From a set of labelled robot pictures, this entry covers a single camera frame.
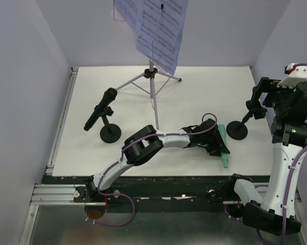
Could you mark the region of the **green toy microphone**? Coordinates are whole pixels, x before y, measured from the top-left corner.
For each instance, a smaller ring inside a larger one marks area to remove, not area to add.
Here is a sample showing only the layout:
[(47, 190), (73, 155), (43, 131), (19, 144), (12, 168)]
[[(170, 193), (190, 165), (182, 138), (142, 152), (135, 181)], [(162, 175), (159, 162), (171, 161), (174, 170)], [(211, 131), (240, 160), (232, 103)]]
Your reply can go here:
[(222, 165), (224, 168), (228, 168), (228, 155), (230, 153), (227, 151), (226, 128), (223, 124), (218, 124), (218, 130), (222, 138), (222, 147), (221, 147)]

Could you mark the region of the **black clip microphone stand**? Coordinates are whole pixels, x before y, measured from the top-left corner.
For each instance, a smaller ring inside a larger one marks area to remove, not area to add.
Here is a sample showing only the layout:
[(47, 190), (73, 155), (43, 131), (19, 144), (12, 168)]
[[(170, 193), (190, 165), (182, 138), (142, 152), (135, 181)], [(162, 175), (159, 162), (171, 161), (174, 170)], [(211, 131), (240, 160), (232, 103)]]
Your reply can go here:
[(243, 140), (244, 138), (246, 138), (246, 136), (248, 135), (248, 129), (245, 126), (245, 123), (252, 117), (254, 117), (254, 119), (256, 120), (265, 118), (267, 113), (267, 109), (265, 109), (263, 106), (252, 106), (252, 97), (246, 102), (246, 108), (248, 112), (242, 118), (241, 121), (232, 121), (226, 127), (226, 132), (228, 136), (230, 136), (232, 139)]

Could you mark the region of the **lilac tripod music stand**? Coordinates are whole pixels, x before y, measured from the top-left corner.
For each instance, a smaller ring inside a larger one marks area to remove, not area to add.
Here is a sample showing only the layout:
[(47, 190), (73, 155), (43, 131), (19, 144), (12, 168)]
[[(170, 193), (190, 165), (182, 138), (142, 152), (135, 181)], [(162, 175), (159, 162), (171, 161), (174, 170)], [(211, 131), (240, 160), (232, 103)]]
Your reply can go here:
[[(156, 87), (155, 87), (155, 75), (161, 75), (167, 78), (167, 80), (165, 81), (165, 83), (156, 91)], [(135, 81), (141, 79), (141, 78), (145, 78), (149, 80), (149, 91), (145, 90), (144, 88), (140, 87), (139, 85), (135, 84)], [(170, 79), (173, 79), (177, 82), (181, 82), (182, 78), (179, 77), (175, 77), (169, 73), (160, 71), (155, 65), (154, 62), (152, 60), (149, 60), (149, 67), (147, 69), (144, 70), (143, 73), (141, 73), (140, 75), (134, 77), (133, 79), (127, 81), (126, 83), (122, 84), (121, 86), (116, 88), (116, 91), (121, 90), (122, 88), (132, 84), (135, 87), (139, 88), (140, 90), (144, 91), (145, 93), (149, 94), (150, 96), (150, 102), (151, 102), (151, 106), (152, 109), (154, 111), (154, 118), (155, 118), (155, 125), (156, 128), (159, 130), (159, 118), (158, 118), (158, 109), (157, 109), (157, 95), (159, 94), (159, 92), (165, 87), (165, 85), (169, 82)]]

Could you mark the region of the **black toy microphone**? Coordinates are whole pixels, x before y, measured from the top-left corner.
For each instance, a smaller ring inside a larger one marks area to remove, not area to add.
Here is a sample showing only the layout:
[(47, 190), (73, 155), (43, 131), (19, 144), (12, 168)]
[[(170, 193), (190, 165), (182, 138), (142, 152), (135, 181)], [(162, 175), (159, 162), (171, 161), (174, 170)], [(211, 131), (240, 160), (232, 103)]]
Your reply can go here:
[(109, 106), (109, 104), (115, 100), (116, 96), (117, 90), (114, 88), (108, 88), (104, 92), (101, 101), (95, 106), (93, 113), (85, 123), (85, 131), (89, 131), (93, 127), (93, 125), (97, 122), (99, 117), (102, 116), (103, 112)]

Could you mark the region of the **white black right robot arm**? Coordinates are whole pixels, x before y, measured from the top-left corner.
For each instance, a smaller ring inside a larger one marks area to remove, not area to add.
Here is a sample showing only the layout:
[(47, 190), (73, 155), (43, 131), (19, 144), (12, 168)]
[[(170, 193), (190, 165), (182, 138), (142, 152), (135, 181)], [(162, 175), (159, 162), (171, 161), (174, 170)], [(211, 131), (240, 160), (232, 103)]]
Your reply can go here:
[(248, 134), (245, 123), (252, 117), (262, 119), (267, 109), (275, 112), (271, 126), (273, 164), (264, 197), (249, 177), (234, 174), (225, 186), (225, 195), (241, 199), (246, 226), (274, 235), (298, 233), (301, 223), (295, 219), (295, 192), (301, 164), (307, 152), (307, 81), (283, 85), (281, 80), (262, 77), (246, 102), (248, 113), (242, 121), (232, 121), (227, 134), (242, 140)]

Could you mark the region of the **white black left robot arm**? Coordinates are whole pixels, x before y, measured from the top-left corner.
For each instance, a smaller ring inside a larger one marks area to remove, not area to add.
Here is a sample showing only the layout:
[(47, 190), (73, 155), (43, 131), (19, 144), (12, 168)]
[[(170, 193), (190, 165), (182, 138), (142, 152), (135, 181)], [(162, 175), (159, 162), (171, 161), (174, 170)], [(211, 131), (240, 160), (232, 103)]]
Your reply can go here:
[(99, 201), (103, 191), (124, 172), (147, 163), (163, 148), (194, 147), (204, 148), (211, 156), (230, 153), (213, 119), (174, 132), (160, 131), (147, 125), (125, 140), (119, 159), (87, 179), (85, 195), (93, 202)]

